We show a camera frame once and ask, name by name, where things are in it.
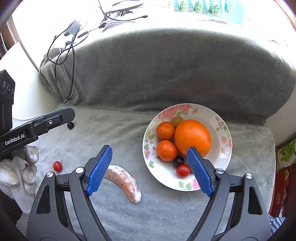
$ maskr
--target blue and white striped cloth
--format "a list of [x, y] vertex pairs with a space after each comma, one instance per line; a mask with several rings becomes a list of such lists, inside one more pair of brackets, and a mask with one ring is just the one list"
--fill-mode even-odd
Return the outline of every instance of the blue and white striped cloth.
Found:
[[282, 225], [285, 221], [285, 217], [274, 218], [271, 215], [268, 215], [269, 225], [271, 229], [271, 234], [274, 234], [275, 231]]

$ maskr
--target orange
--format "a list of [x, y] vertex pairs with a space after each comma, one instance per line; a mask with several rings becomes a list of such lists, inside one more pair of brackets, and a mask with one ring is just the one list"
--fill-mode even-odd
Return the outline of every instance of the orange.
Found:
[[156, 128], [156, 134], [161, 140], [170, 140], [175, 133], [175, 127], [171, 122], [164, 121]]
[[172, 142], [163, 140], [158, 143], [156, 153], [163, 161], [172, 161], [177, 157], [178, 149]]
[[211, 149], [212, 138], [204, 124], [197, 120], [185, 120], [175, 130], [175, 143], [184, 156], [187, 156], [187, 150], [194, 146], [202, 157], [205, 157]]

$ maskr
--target metal screw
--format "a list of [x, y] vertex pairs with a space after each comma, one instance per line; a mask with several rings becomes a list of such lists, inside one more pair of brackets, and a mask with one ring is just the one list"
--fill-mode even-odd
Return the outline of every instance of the metal screw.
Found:
[[222, 168], [217, 168], [216, 169], [216, 173], [223, 174], [224, 173], [224, 170]]
[[252, 179], [252, 178], [253, 178], [253, 176], [252, 176], [252, 174], [251, 174], [251, 173], [246, 173], [246, 178], [247, 178], [247, 179]]
[[75, 170], [76, 173], [82, 173], [83, 171], [84, 171], [83, 167], [77, 167]]
[[48, 172], [48, 173], [46, 173], [46, 176], [47, 176], [47, 177], [52, 177], [53, 175], [54, 175], [53, 172]]

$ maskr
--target camera lens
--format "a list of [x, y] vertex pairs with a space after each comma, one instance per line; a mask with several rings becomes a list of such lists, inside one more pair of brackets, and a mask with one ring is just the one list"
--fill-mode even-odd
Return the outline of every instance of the camera lens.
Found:
[[6, 82], [3, 81], [3, 84], [2, 84], [2, 95], [4, 95], [6, 92]]
[[10, 98], [10, 94], [11, 94], [11, 87], [10, 84], [7, 85], [7, 90], [6, 90], [6, 96], [7, 98]]

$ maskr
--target plate rim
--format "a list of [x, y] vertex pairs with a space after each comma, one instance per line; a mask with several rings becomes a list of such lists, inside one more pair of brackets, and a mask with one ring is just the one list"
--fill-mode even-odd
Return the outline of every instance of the plate rim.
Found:
[[[221, 116], [219, 116], [215, 111], [211, 110], [210, 108], [208, 108], [208, 107], [206, 107], [206, 106], [203, 106], [203, 105], [200, 105], [200, 104], [195, 104], [195, 103], [180, 103], [180, 104], [171, 105], [171, 106], [169, 106], [169, 107], [163, 109], [162, 111], [160, 111], [158, 114], [156, 114], [155, 117], [152, 118], [152, 120], [149, 122], [149, 124], [148, 124], [148, 126], [147, 126], [147, 128], [146, 128], [146, 130], [145, 130], [145, 132], [144, 132], [144, 136], [143, 136], [143, 142], [142, 142], [143, 158], [144, 158], [144, 162], [145, 162], [145, 164], [146, 164], [146, 166], [147, 166], [149, 172], [151, 173], [151, 175], [152, 175], [152, 176], [153, 176], [158, 182], [160, 182], [162, 185], [164, 185], [165, 187], [168, 187], [168, 186], [165, 185], [165, 184], [163, 184], [163, 183], [162, 183], [162, 182], [161, 182], [156, 176], [153, 175], [153, 173], [152, 173], [151, 170], [149, 169], [148, 163], [146, 162], [146, 157], [145, 157], [145, 153], [144, 153], [144, 150], [145, 150], [145, 149], [144, 149], [145, 136], [146, 136], [146, 133], [147, 133], [147, 131], [148, 131], [148, 127], [149, 127], [149, 125], [151, 124], [151, 122], [152, 122], [155, 118], [157, 118], [157, 116], [158, 116], [160, 113], [164, 112], [165, 110], [167, 110], [167, 109], [169, 109], [169, 108], [171, 108], [171, 107], [174, 107], [174, 106], [177, 106], [177, 105], [185, 105], [185, 104], [202, 106], [203, 108], [206, 108], [206, 109], [210, 110], [211, 112], [213, 112], [217, 117], [219, 117], [219, 118], [225, 123], [225, 121], [221, 118]], [[224, 171], [227, 169], [227, 167], [228, 167], [228, 165], [229, 165], [229, 163], [230, 163], [230, 160], [231, 160], [231, 156], [232, 156], [233, 143], [232, 143], [232, 137], [231, 137], [230, 130], [229, 130], [229, 136], [230, 136], [230, 140], [231, 140], [231, 150], [230, 150], [230, 156], [229, 156], [229, 159], [228, 159], [228, 162], [227, 162], [227, 165], [226, 165]], [[201, 188], [197, 188], [197, 189], [190, 189], [190, 190], [187, 190], [187, 189], [179, 190], [179, 189], [175, 189], [175, 188], [172, 188], [172, 187], [168, 187], [168, 188], [173, 189], [173, 190], [176, 190], [176, 191], [197, 191], [197, 190], [200, 190], [200, 189], [201, 189]]]

